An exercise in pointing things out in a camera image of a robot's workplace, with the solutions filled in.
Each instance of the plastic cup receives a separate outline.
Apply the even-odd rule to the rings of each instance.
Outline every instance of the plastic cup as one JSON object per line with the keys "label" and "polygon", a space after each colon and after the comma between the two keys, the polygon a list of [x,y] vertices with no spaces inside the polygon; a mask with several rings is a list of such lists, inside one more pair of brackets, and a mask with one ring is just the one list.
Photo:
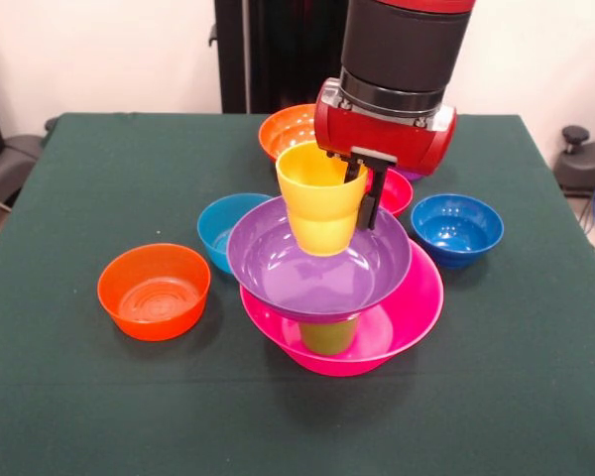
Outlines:
{"label": "plastic cup", "polygon": [[198,322],[210,278],[209,266],[194,250],[157,243],[113,260],[99,278],[97,294],[126,334],[139,340],[166,340]]}
{"label": "plastic cup", "polygon": [[350,244],[368,172],[362,166],[357,179],[344,183],[346,168],[314,141],[287,149],[276,161],[289,224],[309,255],[333,256]]}
{"label": "plastic cup", "polygon": [[357,332],[358,322],[357,316],[332,324],[300,322],[301,341],[304,347],[315,354],[340,354],[352,344]]}
{"label": "plastic cup", "polygon": [[232,274],[226,251],[231,229],[247,212],[270,198],[262,193],[235,193],[217,199],[200,213],[196,231],[218,269]]}

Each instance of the cup rim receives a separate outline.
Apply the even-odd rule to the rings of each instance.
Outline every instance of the cup rim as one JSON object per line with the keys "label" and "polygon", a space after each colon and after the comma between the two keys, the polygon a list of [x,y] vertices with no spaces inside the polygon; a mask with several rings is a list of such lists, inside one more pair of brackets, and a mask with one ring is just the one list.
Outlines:
{"label": "cup rim", "polygon": [[324,188],[326,190],[335,190],[337,188],[342,188],[345,186],[349,186],[351,183],[353,183],[356,179],[359,179],[361,177],[368,177],[368,168],[366,168],[365,166],[361,166],[360,172],[359,172],[359,176],[357,176],[357,178],[355,180],[352,181],[348,181],[345,183],[341,183],[339,185],[308,185],[306,183],[301,183],[299,181],[293,180],[292,178],[289,178],[287,176],[287,174],[285,174],[284,172],[282,172],[280,170],[280,166],[281,166],[281,162],[282,159],[287,155],[287,153],[295,148],[298,147],[305,147],[305,146],[310,146],[312,144],[317,144],[317,141],[306,141],[306,142],[301,142],[299,144],[295,144],[294,146],[289,147],[288,149],[284,150],[279,156],[278,159],[276,160],[276,173],[278,174],[278,176],[282,176],[283,180],[287,181],[288,183],[295,185],[295,186],[299,186],[302,188]]}

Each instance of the orange bowl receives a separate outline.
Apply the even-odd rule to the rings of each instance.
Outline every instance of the orange bowl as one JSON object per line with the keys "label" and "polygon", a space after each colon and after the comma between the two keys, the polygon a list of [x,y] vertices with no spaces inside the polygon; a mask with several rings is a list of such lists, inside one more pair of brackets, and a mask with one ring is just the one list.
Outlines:
{"label": "orange bowl", "polygon": [[315,104],[300,104],[282,109],[262,123],[258,140],[273,162],[289,147],[315,140],[314,114]]}
{"label": "orange bowl", "polygon": [[126,334],[139,340],[167,340],[198,322],[210,281],[209,266],[194,250],[157,243],[113,260],[99,278],[97,294]]}

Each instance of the yellow cup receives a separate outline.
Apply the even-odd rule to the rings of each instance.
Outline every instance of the yellow cup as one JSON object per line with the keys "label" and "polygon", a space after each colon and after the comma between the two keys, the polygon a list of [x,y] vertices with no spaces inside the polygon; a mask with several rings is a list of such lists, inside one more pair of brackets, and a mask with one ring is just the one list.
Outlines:
{"label": "yellow cup", "polygon": [[357,179],[344,183],[347,166],[316,142],[286,149],[276,161],[291,230],[310,255],[336,255],[350,244],[368,171],[362,166]]}

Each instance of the blue bowl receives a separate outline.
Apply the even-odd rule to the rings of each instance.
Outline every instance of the blue bowl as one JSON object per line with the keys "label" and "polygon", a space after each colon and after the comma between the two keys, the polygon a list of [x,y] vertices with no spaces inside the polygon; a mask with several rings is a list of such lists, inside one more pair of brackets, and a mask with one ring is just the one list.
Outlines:
{"label": "blue bowl", "polygon": [[420,201],[413,209],[412,225],[436,264],[451,269],[471,265],[494,248],[505,231],[502,218],[491,206],[453,193]]}
{"label": "blue bowl", "polygon": [[236,193],[210,203],[196,222],[196,231],[211,262],[221,271],[233,274],[227,262],[227,241],[234,225],[249,211],[269,200],[262,193]]}

